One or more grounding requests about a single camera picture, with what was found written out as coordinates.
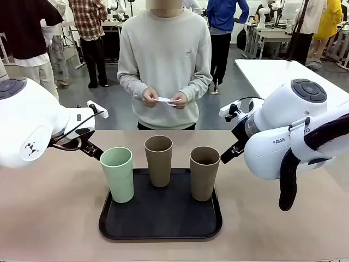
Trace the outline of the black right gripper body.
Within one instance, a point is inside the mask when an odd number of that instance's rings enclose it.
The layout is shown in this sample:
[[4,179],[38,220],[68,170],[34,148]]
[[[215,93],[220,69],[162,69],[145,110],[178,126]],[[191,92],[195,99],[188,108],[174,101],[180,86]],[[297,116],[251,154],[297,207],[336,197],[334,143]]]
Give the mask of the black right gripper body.
[[242,119],[237,121],[237,124],[232,129],[232,134],[236,137],[237,142],[233,145],[234,148],[244,149],[249,137],[245,131],[245,123],[248,117],[244,116]]

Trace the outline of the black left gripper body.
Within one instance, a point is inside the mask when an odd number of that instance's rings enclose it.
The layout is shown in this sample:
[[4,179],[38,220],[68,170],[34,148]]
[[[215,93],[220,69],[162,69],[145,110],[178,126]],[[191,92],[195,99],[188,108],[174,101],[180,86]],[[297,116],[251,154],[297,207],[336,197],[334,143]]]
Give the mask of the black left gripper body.
[[79,136],[78,138],[74,138],[70,141],[68,141],[66,144],[58,144],[57,142],[54,141],[54,139],[50,140],[50,147],[53,147],[58,150],[63,150],[63,151],[81,151],[81,143],[84,140],[88,140],[92,136],[92,133],[87,133],[82,136]]

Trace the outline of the person's right hand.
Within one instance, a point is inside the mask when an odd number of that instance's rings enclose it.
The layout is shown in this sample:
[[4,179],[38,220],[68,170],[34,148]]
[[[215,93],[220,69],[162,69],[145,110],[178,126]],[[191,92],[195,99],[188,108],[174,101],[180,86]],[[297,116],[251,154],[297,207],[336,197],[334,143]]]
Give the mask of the person's right hand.
[[142,93],[142,101],[145,106],[153,108],[158,102],[158,95],[155,90],[147,87]]

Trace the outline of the person's left hand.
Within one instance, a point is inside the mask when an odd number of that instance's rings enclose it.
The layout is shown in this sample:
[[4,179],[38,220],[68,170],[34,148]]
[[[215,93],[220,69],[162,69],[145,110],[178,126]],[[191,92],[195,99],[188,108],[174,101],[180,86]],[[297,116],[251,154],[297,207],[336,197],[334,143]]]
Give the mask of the person's left hand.
[[184,109],[188,104],[188,98],[183,92],[178,92],[172,99],[170,104],[176,109]]

